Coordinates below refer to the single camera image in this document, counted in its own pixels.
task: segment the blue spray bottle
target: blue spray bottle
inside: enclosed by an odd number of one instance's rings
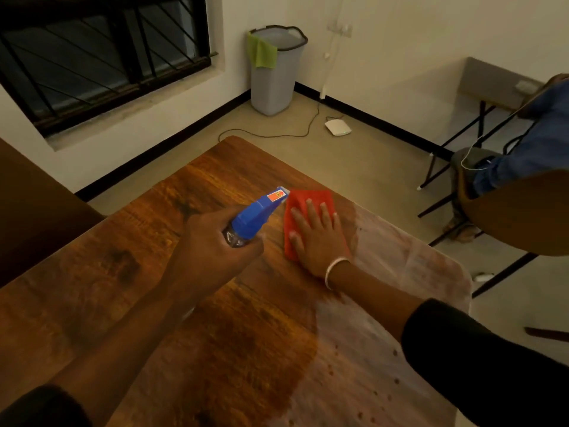
[[[223,230],[227,244],[231,247],[243,247],[247,244],[289,193],[286,188],[279,187],[241,211]]]

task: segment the chair backrest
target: chair backrest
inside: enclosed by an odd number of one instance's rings
[[[473,224],[523,251],[569,254],[569,171],[516,180],[475,199],[468,197],[463,171],[459,171],[458,196]]]
[[[0,139],[0,287],[103,216]]]

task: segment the green cloth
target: green cloth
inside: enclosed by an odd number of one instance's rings
[[[276,67],[276,46],[264,41],[260,37],[253,36],[250,32],[247,35],[247,55],[251,60],[251,65],[255,67]]]

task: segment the trash bin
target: trash bin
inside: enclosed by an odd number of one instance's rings
[[[308,41],[298,27],[267,26],[249,32],[251,104],[260,113],[275,115],[290,105],[298,63]]]

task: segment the white router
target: white router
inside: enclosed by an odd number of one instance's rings
[[[326,126],[334,136],[344,136],[348,133],[352,133],[352,129],[346,124],[346,122],[344,120],[339,120],[338,118],[326,121],[324,126]]]

